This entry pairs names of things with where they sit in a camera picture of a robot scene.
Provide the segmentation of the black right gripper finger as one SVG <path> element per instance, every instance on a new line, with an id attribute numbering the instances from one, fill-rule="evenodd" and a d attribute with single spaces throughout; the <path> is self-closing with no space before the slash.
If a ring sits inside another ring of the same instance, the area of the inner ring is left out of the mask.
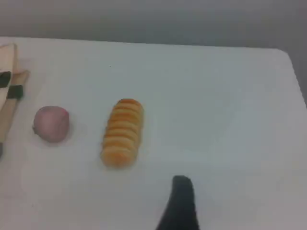
<path id="1" fill-rule="evenodd" d="M 199 230 L 195 193 L 191 179 L 176 175 L 172 179 L 171 193 L 157 230 Z"/>

